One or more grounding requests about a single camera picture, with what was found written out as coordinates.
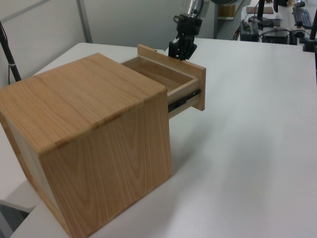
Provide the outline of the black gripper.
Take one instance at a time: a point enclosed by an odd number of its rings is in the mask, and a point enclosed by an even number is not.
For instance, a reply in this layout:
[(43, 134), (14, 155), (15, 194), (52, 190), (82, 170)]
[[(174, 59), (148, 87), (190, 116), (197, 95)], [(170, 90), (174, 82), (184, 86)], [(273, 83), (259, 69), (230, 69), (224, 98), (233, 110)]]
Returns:
[[(177, 60), (189, 60), (197, 49), (197, 45), (194, 43), (195, 37), (189, 36), (197, 36), (199, 34), (203, 21), (197, 17), (189, 17), (182, 14), (175, 15), (173, 20), (177, 24), (177, 38), (169, 42), (168, 56)], [(181, 38), (182, 35), (188, 36), (185, 37), (184, 43)]]

